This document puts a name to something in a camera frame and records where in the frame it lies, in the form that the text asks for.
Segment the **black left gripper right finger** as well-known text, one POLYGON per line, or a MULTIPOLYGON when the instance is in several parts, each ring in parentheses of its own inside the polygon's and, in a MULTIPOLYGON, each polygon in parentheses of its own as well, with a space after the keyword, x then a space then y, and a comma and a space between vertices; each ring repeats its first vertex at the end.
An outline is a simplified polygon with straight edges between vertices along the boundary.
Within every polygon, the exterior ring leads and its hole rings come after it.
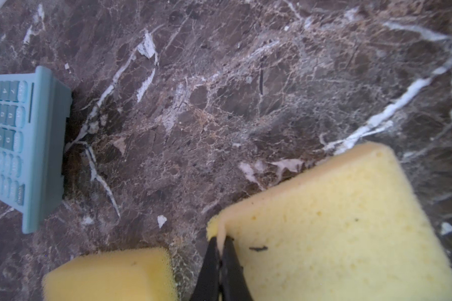
POLYGON ((222 300, 253 301, 231 237, 226 237, 224 241, 220 280, 222 300))

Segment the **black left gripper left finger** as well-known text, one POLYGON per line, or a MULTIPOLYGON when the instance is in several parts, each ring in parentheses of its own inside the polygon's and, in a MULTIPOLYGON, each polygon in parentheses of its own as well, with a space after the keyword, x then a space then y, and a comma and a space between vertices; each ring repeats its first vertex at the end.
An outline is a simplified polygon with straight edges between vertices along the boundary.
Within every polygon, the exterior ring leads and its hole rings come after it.
POLYGON ((217 238, 213 237, 208 244, 197 284, 190 301, 218 301, 220 293, 220 252, 217 238))

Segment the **pale yellow sponge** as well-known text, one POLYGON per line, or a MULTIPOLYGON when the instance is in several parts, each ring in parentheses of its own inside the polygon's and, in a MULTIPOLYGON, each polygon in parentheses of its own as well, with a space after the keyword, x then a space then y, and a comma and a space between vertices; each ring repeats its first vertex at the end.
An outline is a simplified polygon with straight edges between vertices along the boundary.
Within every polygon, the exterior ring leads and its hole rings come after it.
POLYGON ((452 300, 452 268, 394 151, 368 142, 223 209, 254 300, 452 300))

